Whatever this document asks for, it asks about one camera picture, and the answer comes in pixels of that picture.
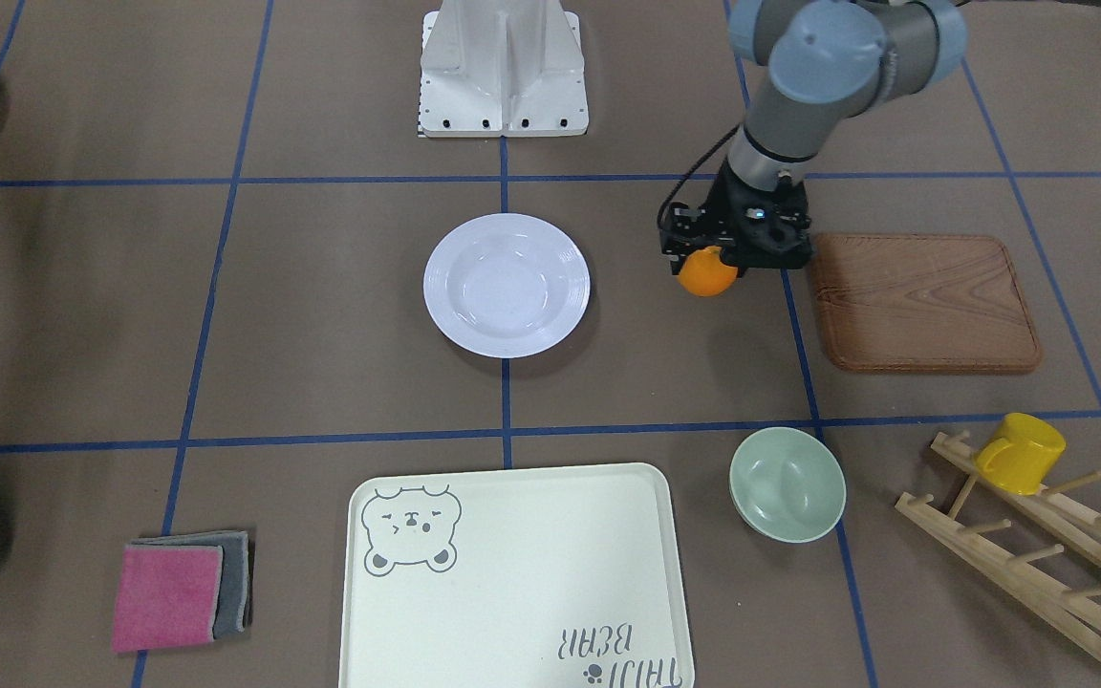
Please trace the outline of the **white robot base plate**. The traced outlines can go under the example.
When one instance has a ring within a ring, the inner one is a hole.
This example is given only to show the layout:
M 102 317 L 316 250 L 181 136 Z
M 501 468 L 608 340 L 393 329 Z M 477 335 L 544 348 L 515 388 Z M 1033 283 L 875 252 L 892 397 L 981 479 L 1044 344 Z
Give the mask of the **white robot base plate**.
M 421 136 L 589 130 L 580 18 L 559 1 L 444 1 L 422 18 L 421 48 Z

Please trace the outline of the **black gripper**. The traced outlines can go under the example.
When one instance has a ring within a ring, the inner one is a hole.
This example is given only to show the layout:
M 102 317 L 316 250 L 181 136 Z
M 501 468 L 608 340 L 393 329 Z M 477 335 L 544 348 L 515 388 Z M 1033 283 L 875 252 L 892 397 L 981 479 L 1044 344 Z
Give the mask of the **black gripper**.
M 657 212 L 659 252 L 676 277 L 687 258 L 710 247 L 739 277 L 748 269 L 803 269 L 813 260 L 813 218 L 802 183 L 776 178 L 773 190 L 759 190 L 723 162 L 704 204 L 690 207 L 676 200 L 686 181 L 682 176 Z

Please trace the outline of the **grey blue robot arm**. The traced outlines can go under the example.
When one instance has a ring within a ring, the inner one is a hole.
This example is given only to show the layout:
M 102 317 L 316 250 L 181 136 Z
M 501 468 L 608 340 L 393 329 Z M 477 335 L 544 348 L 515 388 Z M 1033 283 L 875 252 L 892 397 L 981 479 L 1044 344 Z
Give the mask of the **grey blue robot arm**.
M 813 160 L 839 122 L 951 75 L 967 26 L 951 1 L 738 1 L 728 40 L 765 79 L 713 145 L 724 161 L 706 200 L 659 205 L 659 251 L 676 275 L 708 249 L 739 273 L 806 266 Z

